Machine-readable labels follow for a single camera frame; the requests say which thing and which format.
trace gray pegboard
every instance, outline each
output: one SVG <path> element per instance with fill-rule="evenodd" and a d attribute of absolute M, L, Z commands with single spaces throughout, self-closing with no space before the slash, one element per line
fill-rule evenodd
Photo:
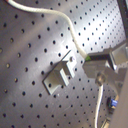
<path fill-rule="evenodd" d="M 126 38 L 116 0 L 16 1 L 67 14 L 87 53 L 114 47 Z M 1 128 L 94 127 L 98 87 L 86 77 L 68 27 L 56 15 L 23 12 L 0 2 Z M 51 96 L 42 81 L 69 50 L 77 58 L 75 78 Z M 108 114 L 109 96 L 115 94 L 104 85 L 98 128 Z"/>

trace wire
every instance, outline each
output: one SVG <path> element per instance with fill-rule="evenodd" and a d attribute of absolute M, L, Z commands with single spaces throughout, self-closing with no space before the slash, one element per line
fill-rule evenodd
<path fill-rule="evenodd" d="M 96 111 L 95 111 L 95 128 L 97 128 L 97 122 L 98 122 L 98 115 L 99 115 L 99 109 L 100 109 L 100 104 L 103 96 L 103 85 L 99 87 L 99 94 L 98 94 L 98 99 L 97 99 L 97 106 L 96 106 Z"/>
<path fill-rule="evenodd" d="M 27 7 L 27 6 L 18 4 L 18 3 L 16 3 L 13 0 L 6 0 L 6 1 L 10 5 L 12 5 L 13 7 L 15 7 L 17 9 L 20 9 L 20 10 L 23 10 L 23 11 L 34 12 L 34 13 L 55 14 L 55 15 L 63 17 L 68 22 L 68 24 L 69 24 L 70 32 L 71 32 L 72 38 L 74 39 L 74 43 L 75 43 L 75 46 L 76 46 L 77 50 L 79 51 L 80 55 L 84 59 L 86 59 L 87 53 L 79 46 L 77 38 L 76 38 L 76 33 L 75 33 L 75 30 L 74 30 L 74 27 L 73 27 L 73 24 L 72 24 L 72 21 L 70 20 L 70 18 L 66 14 L 64 14 L 62 12 L 59 12 L 59 11 L 50 10 L 50 9 Z"/>

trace perforated panel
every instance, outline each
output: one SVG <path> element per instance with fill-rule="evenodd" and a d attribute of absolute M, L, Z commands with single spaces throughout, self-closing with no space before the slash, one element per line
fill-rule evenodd
<path fill-rule="evenodd" d="M 16 0 L 32 7 L 59 10 L 75 27 L 87 53 L 114 47 L 125 40 L 116 0 Z M 0 127 L 93 128 L 98 87 L 82 69 L 69 26 L 63 18 L 27 13 L 0 2 Z M 72 50 L 77 58 L 69 86 L 49 95 L 42 81 Z M 108 111 L 107 97 L 115 94 L 104 85 L 98 128 Z"/>

